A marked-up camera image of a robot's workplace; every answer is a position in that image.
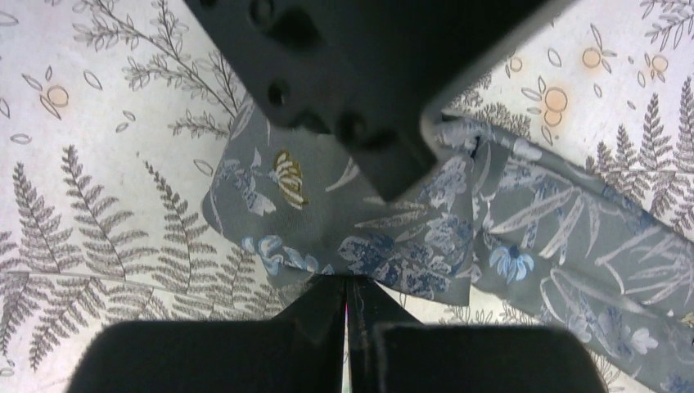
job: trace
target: black metal part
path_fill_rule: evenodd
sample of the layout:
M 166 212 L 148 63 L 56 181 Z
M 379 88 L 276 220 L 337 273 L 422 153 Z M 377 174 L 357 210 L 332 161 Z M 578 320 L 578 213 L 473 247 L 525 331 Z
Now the black metal part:
M 322 277 L 267 321 L 109 327 L 67 393 L 338 393 L 344 339 L 345 280 Z
M 378 367 L 374 329 L 386 323 L 421 323 L 373 281 L 355 278 L 347 282 L 347 332 L 352 391 L 377 392 Z
M 273 124 L 331 130 L 391 201 L 436 164 L 424 124 L 570 1 L 186 3 Z
M 345 306 L 352 392 L 605 392 L 549 327 L 424 325 L 368 278 L 319 276 L 267 321 L 128 322 L 88 348 L 68 393 L 337 393 Z
M 555 328 L 380 325 L 374 347 L 379 392 L 605 392 L 580 341 Z

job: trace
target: white leaf print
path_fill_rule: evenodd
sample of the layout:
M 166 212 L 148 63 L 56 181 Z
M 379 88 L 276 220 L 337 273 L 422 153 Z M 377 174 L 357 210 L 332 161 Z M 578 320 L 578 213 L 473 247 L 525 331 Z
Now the white leaf print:
M 534 162 L 542 157 L 542 151 L 531 145 L 528 141 L 518 138 L 513 143 L 513 153 L 520 158 Z
M 595 265 L 596 266 L 604 266 L 607 270 L 610 271 L 610 273 L 612 274 L 612 277 L 615 279 L 615 281 L 617 281 L 617 284 L 620 286 L 620 293 L 624 293 L 624 281 L 622 280 L 622 277 L 620 276 L 620 274 L 617 273 L 615 268 L 613 268 L 610 265 L 610 261 L 613 258 L 615 258 L 617 255 L 622 253 L 623 251 L 629 250 L 629 249 L 637 246 L 639 243 L 643 242 L 643 240 L 657 234 L 660 231 L 661 231 L 661 229 L 654 225 L 654 226 L 646 229 L 645 231 L 643 231 L 643 233 L 639 234 L 638 236 L 632 237 L 631 239 L 626 241 L 624 244 L 619 246 L 616 250 L 613 250 L 609 254 L 597 257 L 595 259 Z
M 407 213 L 402 213 L 399 215 L 392 215 L 390 217 L 383 217 L 381 219 L 372 219 L 365 221 L 363 223 L 355 224 L 356 228 L 393 228 L 402 227 L 407 225 L 412 221 L 421 218 L 426 214 L 425 210 L 414 210 Z
M 491 155 L 491 149 L 492 147 L 486 143 L 484 145 L 487 148 L 487 152 L 485 154 L 486 160 L 484 161 L 484 168 L 482 168 L 482 173 L 480 174 L 480 178 L 477 179 L 477 182 L 475 182 L 475 186 L 472 187 L 472 194 L 475 195 L 477 192 L 480 192 L 480 189 L 482 188 L 482 184 L 487 180 L 487 176 L 489 176 L 489 167 L 492 164 L 492 155 Z
M 557 230 L 557 233 L 554 234 L 554 236 L 547 243 L 544 249 L 539 252 L 539 255 L 541 257 L 549 258 L 550 256 L 554 255 L 554 253 L 557 252 L 557 250 L 559 250 L 560 246 L 566 244 L 566 242 L 569 240 L 569 235 L 571 235 L 571 232 L 574 230 L 576 224 L 579 222 L 579 217 L 581 216 L 581 213 L 583 213 L 584 211 L 584 206 L 585 204 L 583 198 L 580 196 L 576 198 L 574 207 L 571 208 L 569 214 L 561 222 L 561 226 Z
M 251 169 L 256 169 L 260 167 L 262 164 L 261 158 L 260 158 L 260 153 L 258 152 L 258 149 L 255 149 L 255 153 L 253 155 L 253 162 L 250 164 Z
M 263 216 L 265 213 L 272 213 L 276 209 L 275 204 L 270 201 L 265 195 L 256 192 L 255 199 L 252 203 L 248 204 L 248 210 L 251 213 L 256 213 L 259 216 Z
M 633 333 L 631 345 L 641 355 L 645 355 L 648 350 L 658 347 L 658 341 L 651 337 L 648 329 L 642 327 Z
M 664 300 L 668 296 L 672 295 L 675 293 L 680 286 L 683 285 L 684 282 L 687 281 L 687 276 L 682 276 L 682 278 L 678 280 L 673 280 L 669 282 L 669 285 L 665 288 L 663 288 L 660 292 L 656 293 L 653 295 L 651 299 L 645 300 L 643 302 L 644 305 L 653 305 L 661 300 Z
M 251 116 L 255 113 L 255 101 L 250 97 L 250 94 L 246 92 L 246 95 L 241 101 L 241 107 L 239 108 L 234 121 L 232 122 L 231 129 L 234 133 L 229 137 L 230 141 L 236 139 L 241 133 L 246 129 L 248 122 L 250 122 Z
M 398 243 L 398 242 L 405 242 L 407 240 L 410 240 L 413 237 L 415 237 L 416 235 L 420 234 L 421 231 L 424 230 L 424 228 L 426 228 L 426 225 L 424 225 L 424 224 L 420 224 L 414 228 L 410 228 L 407 231 L 401 233 L 400 236 L 396 237 L 395 242 Z
M 497 224 L 495 227 L 491 228 L 489 232 L 492 234 L 509 233 L 511 231 L 515 231 L 516 229 L 523 228 L 534 220 L 541 219 L 545 215 L 548 215 L 557 207 L 564 205 L 571 198 L 574 192 L 575 188 L 569 187 L 566 190 L 545 199 L 544 201 L 534 203 L 518 213 L 515 213 L 506 221 Z
M 643 280 L 643 279 L 648 279 L 648 278 L 663 278 L 666 277 L 672 273 L 677 273 L 678 266 L 675 265 L 666 265 L 666 266 L 656 266 L 655 268 L 648 268 L 644 270 L 639 270 L 638 272 L 632 274 L 629 276 L 629 280 Z M 658 287 L 663 287 L 664 285 L 662 283 L 656 284 Z M 632 288 L 628 291 L 626 291 L 627 294 L 630 293 L 638 293 L 638 292 L 643 292 L 644 290 L 640 290 L 637 288 Z
M 350 157 L 349 161 L 347 161 L 345 171 L 342 172 L 342 176 L 340 176 L 340 178 L 333 185 L 326 187 L 326 192 L 330 192 L 344 186 L 345 184 L 354 180 L 357 175 L 359 175 L 359 167 L 356 163 L 354 163 L 352 157 Z
M 600 300 L 608 305 L 613 305 L 614 307 L 623 309 L 625 311 L 629 311 L 634 314 L 645 315 L 650 318 L 658 318 L 657 315 L 653 314 L 651 311 L 649 311 L 639 303 L 629 299 L 626 296 L 619 296 L 615 293 L 604 291 L 600 287 L 593 287 L 588 285 L 587 283 L 583 282 L 585 278 L 583 276 L 579 276 L 579 273 L 555 267 L 552 268 L 549 275 L 552 281 L 557 285 L 557 287 L 559 286 L 558 279 L 563 278 L 571 286 L 575 287 L 579 291 L 585 293 L 588 296 L 591 296 L 594 299 Z
M 410 201 L 396 201 L 386 204 L 379 196 L 367 196 L 364 198 L 364 201 L 366 203 L 372 203 L 373 205 L 388 205 L 389 208 L 398 210 L 426 210 L 426 205 Z
M 666 251 L 670 251 L 673 246 L 684 246 L 684 242 L 677 233 L 668 233 L 658 244 L 650 247 L 648 252 L 638 261 L 643 262 L 654 255 L 662 255 Z
M 590 222 L 588 231 L 590 232 L 590 243 L 588 244 L 588 250 L 586 251 L 586 256 L 590 254 L 590 251 L 595 245 L 597 240 L 597 233 L 600 232 L 600 210 L 597 208 L 597 202 L 593 200 L 590 196 L 586 197 L 586 204 L 588 205 L 588 220 Z

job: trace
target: yellow butterfly print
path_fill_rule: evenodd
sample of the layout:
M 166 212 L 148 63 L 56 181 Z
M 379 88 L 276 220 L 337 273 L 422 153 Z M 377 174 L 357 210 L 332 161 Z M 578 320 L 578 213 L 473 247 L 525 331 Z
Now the yellow butterfly print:
M 682 318 L 682 322 L 689 325 L 690 328 L 694 328 L 694 311 L 684 315 L 684 318 Z
M 309 203 L 309 199 L 302 195 L 304 180 L 299 161 L 291 158 L 287 150 L 280 150 L 275 157 L 273 169 L 284 199 L 295 209 L 301 210 Z

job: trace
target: fabric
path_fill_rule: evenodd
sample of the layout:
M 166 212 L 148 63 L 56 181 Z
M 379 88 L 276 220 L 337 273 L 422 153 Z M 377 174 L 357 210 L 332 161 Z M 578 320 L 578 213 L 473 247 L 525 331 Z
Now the fabric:
M 280 293 L 298 296 L 310 273 L 357 274 L 467 306 L 473 282 L 565 324 L 648 386 L 691 374 L 694 331 L 680 320 L 694 245 L 599 178 L 503 129 L 450 120 L 435 134 L 441 168 L 386 205 L 332 136 L 275 129 L 248 107 L 203 214 L 261 258 Z

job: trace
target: orange dot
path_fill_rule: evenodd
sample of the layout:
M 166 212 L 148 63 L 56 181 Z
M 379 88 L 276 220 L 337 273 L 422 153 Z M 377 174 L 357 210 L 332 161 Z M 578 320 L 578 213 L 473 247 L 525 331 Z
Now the orange dot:
M 668 69 L 668 65 L 668 59 L 664 58 L 662 55 L 653 56 L 653 60 L 651 61 L 653 70 L 657 72 L 665 72 L 665 70 Z
M 513 72 L 518 72 L 523 69 L 523 61 L 518 57 L 513 57 L 508 63 L 508 68 Z
M 70 99 L 67 91 L 62 86 L 50 87 L 46 93 L 46 96 L 48 97 L 48 101 L 58 108 L 67 106 L 67 102 Z
M 547 109 L 559 113 L 566 109 L 569 99 L 560 88 L 549 88 L 547 94 L 544 95 L 544 103 L 547 105 Z
M 600 60 L 602 60 L 602 55 L 596 48 L 589 47 L 584 51 L 583 61 L 586 67 L 595 68 L 600 65 Z
M 561 113 L 545 111 L 544 112 L 544 122 L 550 127 L 555 127 L 561 123 Z

